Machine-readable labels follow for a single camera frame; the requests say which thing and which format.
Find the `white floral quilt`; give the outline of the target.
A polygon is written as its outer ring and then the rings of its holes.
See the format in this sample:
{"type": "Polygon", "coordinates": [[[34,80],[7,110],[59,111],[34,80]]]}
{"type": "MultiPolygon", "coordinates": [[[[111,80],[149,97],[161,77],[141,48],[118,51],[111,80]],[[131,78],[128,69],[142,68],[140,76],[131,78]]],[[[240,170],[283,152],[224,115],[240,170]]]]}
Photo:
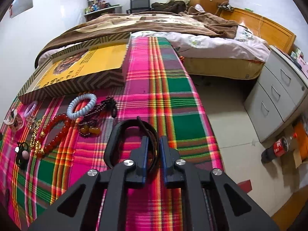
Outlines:
{"type": "Polygon", "coordinates": [[[180,55],[199,59],[244,59],[266,62],[270,50],[268,43],[253,35],[244,26],[239,25],[235,38],[210,37],[207,35],[193,35],[181,32],[163,32],[152,30],[137,30],[132,27],[118,27],[115,32],[103,29],[86,32],[82,28],[70,30],[51,40],[37,55],[34,65],[38,67],[51,55],[74,46],[100,37],[118,40],[120,37],[163,37],[177,49],[180,55]]]}

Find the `transparent hair claw clip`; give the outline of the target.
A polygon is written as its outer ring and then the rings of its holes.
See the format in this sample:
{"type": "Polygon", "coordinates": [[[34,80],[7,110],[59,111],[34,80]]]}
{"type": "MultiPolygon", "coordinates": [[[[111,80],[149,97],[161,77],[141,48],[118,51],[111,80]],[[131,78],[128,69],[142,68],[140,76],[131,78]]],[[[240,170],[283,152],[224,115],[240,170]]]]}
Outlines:
{"type": "Polygon", "coordinates": [[[23,118],[17,110],[11,110],[8,118],[4,119],[4,124],[7,125],[12,132],[21,130],[24,126],[23,118]]]}

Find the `brown fleece blanket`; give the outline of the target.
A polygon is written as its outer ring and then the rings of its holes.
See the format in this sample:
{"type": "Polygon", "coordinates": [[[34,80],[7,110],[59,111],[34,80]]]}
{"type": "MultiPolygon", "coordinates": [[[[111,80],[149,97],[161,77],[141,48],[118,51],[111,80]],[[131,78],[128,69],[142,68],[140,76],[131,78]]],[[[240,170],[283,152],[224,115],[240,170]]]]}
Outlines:
{"type": "Polygon", "coordinates": [[[138,31],[179,32],[204,35],[210,38],[234,39],[238,28],[234,20],[227,20],[194,7],[178,14],[172,12],[140,12],[134,14],[104,14],[79,24],[51,40],[37,55],[34,67],[47,51],[118,33],[138,31]]]}

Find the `power strip on headboard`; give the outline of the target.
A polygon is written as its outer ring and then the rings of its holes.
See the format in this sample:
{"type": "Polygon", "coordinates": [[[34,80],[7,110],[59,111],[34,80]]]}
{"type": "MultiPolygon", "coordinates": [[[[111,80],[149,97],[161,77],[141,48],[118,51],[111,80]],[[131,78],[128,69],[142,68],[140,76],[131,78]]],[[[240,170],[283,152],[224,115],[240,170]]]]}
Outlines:
{"type": "Polygon", "coordinates": [[[226,11],[229,11],[229,12],[233,12],[234,11],[234,7],[232,7],[229,4],[229,2],[222,2],[217,7],[218,7],[218,10],[222,9],[222,10],[226,10],[226,11]]]}

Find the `mattress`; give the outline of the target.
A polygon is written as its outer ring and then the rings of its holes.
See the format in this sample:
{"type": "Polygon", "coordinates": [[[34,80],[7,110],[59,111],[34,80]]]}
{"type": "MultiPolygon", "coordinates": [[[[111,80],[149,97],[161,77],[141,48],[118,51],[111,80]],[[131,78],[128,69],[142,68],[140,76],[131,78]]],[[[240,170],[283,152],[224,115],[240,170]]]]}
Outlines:
{"type": "Polygon", "coordinates": [[[189,74],[236,80],[253,80],[260,75],[264,63],[244,59],[197,59],[185,57],[184,66],[189,74]]]}

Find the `cluttered shelf desk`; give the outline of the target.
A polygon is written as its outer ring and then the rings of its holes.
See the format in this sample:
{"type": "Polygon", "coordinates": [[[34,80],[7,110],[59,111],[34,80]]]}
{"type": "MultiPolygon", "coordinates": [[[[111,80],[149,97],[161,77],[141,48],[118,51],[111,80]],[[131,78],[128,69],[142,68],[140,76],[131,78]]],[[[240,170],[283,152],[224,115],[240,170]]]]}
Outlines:
{"type": "Polygon", "coordinates": [[[87,0],[88,6],[84,10],[86,21],[91,21],[104,14],[115,14],[117,10],[122,11],[120,4],[111,5],[102,0],[87,0]]]}

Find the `wall mirror panel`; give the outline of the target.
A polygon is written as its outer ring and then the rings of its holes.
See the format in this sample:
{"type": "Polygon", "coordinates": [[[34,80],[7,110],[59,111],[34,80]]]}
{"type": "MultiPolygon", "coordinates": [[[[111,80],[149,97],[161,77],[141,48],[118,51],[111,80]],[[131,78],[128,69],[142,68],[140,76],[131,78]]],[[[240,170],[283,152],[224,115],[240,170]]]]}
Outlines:
{"type": "Polygon", "coordinates": [[[14,0],[9,7],[9,16],[14,18],[33,7],[33,0],[14,0]]]}

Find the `wooden headboard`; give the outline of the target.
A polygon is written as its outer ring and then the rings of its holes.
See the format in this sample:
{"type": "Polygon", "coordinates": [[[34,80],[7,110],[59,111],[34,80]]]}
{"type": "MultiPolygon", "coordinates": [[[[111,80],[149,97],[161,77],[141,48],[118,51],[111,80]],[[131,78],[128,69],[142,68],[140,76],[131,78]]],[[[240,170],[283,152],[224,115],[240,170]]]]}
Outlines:
{"type": "Polygon", "coordinates": [[[267,41],[278,49],[290,54],[296,35],[284,26],[253,12],[235,8],[233,12],[222,10],[220,17],[227,20],[234,20],[237,23],[244,23],[251,30],[253,35],[267,41]]]}

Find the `cola bottle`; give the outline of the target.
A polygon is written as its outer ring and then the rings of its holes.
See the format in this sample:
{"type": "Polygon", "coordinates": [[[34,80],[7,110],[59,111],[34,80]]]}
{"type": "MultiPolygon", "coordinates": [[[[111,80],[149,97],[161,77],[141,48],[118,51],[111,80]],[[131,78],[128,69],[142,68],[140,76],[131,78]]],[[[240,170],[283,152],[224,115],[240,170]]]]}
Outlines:
{"type": "Polygon", "coordinates": [[[261,154],[261,162],[263,164],[270,163],[278,157],[283,156],[289,151],[295,149],[296,139],[298,137],[297,133],[293,133],[289,136],[283,136],[278,139],[272,146],[266,148],[261,154]]]}

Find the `black office chair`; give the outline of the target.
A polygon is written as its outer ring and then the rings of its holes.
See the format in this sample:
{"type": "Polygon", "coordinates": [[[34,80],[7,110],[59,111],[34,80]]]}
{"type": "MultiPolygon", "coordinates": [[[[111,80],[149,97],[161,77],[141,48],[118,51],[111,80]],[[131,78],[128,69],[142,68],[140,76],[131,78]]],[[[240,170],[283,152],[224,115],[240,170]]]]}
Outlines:
{"type": "Polygon", "coordinates": [[[151,11],[150,0],[130,0],[130,8],[127,14],[151,11]]]}

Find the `grey drawer nightstand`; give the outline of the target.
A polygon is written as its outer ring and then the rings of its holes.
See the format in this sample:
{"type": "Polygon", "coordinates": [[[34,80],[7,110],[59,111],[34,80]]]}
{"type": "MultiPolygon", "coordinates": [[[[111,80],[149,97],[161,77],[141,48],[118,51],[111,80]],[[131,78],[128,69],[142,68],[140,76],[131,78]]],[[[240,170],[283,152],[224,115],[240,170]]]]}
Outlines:
{"type": "Polygon", "coordinates": [[[269,58],[244,107],[260,142],[275,137],[307,110],[307,76],[271,45],[269,58]]]}

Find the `black smart band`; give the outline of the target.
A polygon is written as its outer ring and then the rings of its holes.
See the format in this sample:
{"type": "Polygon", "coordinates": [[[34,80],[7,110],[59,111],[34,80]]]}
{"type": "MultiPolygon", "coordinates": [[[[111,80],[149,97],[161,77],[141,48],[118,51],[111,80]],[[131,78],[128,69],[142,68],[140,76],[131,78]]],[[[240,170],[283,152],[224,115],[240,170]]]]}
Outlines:
{"type": "Polygon", "coordinates": [[[148,151],[152,154],[152,160],[147,168],[147,173],[154,169],[159,159],[159,136],[155,128],[150,123],[143,121],[139,116],[135,119],[121,121],[113,127],[103,156],[103,160],[108,168],[115,166],[115,161],[120,154],[119,150],[123,148],[126,139],[135,133],[149,138],[148,151]]]}

